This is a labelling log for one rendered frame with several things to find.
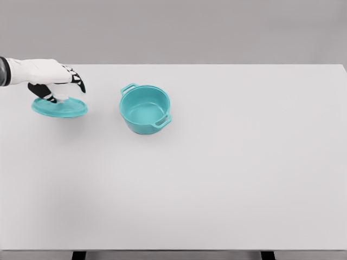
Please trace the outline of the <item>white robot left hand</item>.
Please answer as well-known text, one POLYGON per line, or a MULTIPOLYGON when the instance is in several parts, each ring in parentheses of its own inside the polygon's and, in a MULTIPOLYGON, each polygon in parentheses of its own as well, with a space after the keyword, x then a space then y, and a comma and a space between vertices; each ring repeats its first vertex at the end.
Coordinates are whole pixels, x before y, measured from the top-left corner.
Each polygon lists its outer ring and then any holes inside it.
POLYGON ((48 85, 64 85, 74 83, 86 93, 85 84, 81 76, 71 67, 53 59, 32 60, 28 89, 37 97, 51 103, 58 103, 48 85))

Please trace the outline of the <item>teal pot lid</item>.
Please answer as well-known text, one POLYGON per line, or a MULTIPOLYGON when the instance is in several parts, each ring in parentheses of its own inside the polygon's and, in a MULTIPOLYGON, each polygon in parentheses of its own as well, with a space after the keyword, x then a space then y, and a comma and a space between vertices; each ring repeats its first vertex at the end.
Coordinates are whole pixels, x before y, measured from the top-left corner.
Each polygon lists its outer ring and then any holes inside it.
POLYGON ((75 118, 88 112, 88 107, 83 101, 69 96, 65 99, 53 96, 49 99, 38 97, 32 102, 31 108, 41 115, 54 118, 75 118))

